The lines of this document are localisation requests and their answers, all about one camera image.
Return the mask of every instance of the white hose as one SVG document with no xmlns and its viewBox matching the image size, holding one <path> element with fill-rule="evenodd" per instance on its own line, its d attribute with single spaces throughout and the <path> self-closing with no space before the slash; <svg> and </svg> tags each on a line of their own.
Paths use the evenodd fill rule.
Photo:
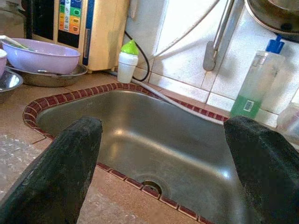
<svg viewBox="0 0 299 224">
<path fill-rule="evenodd" d="M 170 44 L 168 44 L 165 48 L 163 48 L 163 50 L 159 51 L 158 53 L 155 53 L 149 59 L 149 61 L 151 59 L 153 59 L 154 57 L 157 57 L 157 56 L 163 54 L 165 51 L 167 51 L 169 48 L 171 48 L 173 45 L 175 45 L 180 40 L 182 40 L 185 36 L 187 36 L 198 24 L 201 23 L 201 21 L 204 20 L 204 18 L 206 18 L 206 16 L 212 11 L 212 9 L 217 5 L 218 2 L 219 2 L 219 0 L 215 0 L 214 3 L 205 11 L 205 13 L 192 24 L 192 26 L 190 26 L 180 37 L 174 39 Z"/>
<path fill-rule="evenodd" d="M 109 73 L 109 74 L 111 74 L 111 75 L 113 75 L 113 76 L 117 76 L 117 72 L 115 72 L 115 71 L 106 70 L 105 72 L 107 72 L 107 73 Z M 157 91 L 157 90 L 151 88 L 150 86 L 146 85 L 145 83 L 139 82 L 139 81 L 134 80 L 134 79 L 132 79 L 132 83 L 135 83 L 135 84 L 137 84 L 137 85 L 142 86 L 143 88 L 145 88 L 145 89 L 147 89 L 148 91 L 150 91 L 150 92 L 156 94 L 157 96 L 159 96 L 161 99 L 165 100 L 166 102 L 168 102 L 168 103 L 170 103 L 170 104 L 172 104 L 172 105 L 174 105 L 174 106 L 176 106 L 176 107 L 182 109 L 183 111 L 186 111 L 186 112 L 188 112 L 188 113 L 190 113 L 190 114 L 192 114 L 192 115 L 194 115 L 194 116 L 196 116 L 196 117 L 202 118 L 202 119 L 204 119 L 204 120 L 211 121 L 211 122 L 216 123 L 216 124 L 219 124 L 219 125 L 223 125 L 223 122 L 222 122 L 222 121 L 219 121 L 219 120 L 213 119 L 213 118 L 211 118 L 211 117 L 202 115 L 201 113 L 195 112 L 195 111 L 193 111 L 193 110 L 191 110 L 191 109 L 189 109 L 189 108 L 187 108 L 187 107 L 184 107 L 184 106 L 182 106 L 181 104 L 179 104 L 179 103 L 173 101 L 172 99 L 168 98 L 167 96 L 163 95 L 163 94 L 160 93 L 159 91 Z"/>
</svg>

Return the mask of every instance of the green liquid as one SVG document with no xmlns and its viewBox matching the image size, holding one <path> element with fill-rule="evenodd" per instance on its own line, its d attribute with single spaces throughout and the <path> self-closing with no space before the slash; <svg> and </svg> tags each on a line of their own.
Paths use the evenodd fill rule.
<svg viewBox="0 0 299 224">
<path fill-rule="evenodd" d="M 242 115 L 254 119 L 261 104 L 262 101 L 254 101 L 239 95 L 230 111 L 230 115 L 231 117 Z"/>
</svg>

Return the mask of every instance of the blue spray nozzle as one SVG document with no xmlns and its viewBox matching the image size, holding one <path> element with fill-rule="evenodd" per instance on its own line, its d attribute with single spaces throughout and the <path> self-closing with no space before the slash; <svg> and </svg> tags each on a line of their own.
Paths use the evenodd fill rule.
<svg viewBox="0 0 299 224">
<path fill-rule="evenodd" d="M 277 35 L 276 40 L 270 40 L 266 48 L 266 51 L 279 54 L 285 44 L 285 42 L 282 42 L 280 40 L 281 40 L 281 35 Z"/>
</svg>

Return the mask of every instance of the stainless steel sink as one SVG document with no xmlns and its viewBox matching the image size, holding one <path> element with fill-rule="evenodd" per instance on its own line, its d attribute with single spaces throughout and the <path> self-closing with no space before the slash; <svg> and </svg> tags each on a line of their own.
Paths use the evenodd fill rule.
<svg viewBox="0 0 299 224">
<path fill-rule="evenodd" d="M 222 125 L 131 91 L 47 109 L 37 125 L 55 136 L 83 115 L 103 122 L 98 162 L 216 224 L 253 223 Z"/>
</svg>

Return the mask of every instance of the small plastic bottle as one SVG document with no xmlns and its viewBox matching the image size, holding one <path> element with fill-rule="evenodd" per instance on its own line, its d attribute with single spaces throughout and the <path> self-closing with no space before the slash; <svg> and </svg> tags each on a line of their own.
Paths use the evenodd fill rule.
<svg viewBox="0 0 299 224">
<path fill-rule="evenodd" d="M 270 40 L 266 51 L 257 51 L 241 90 L 230 112 L 231 117 L 242 115 L 254 119 L 263 97 L 273 84 L 285 57 L 280 55 L 284 46 L 281 36 Z"/>
<path fill-rule="evenodd" d="M 138 64 L 138 48 L 134 40 L 124 44 L 118 59 L 117 81 L 130 83 Z"/>
</svg>

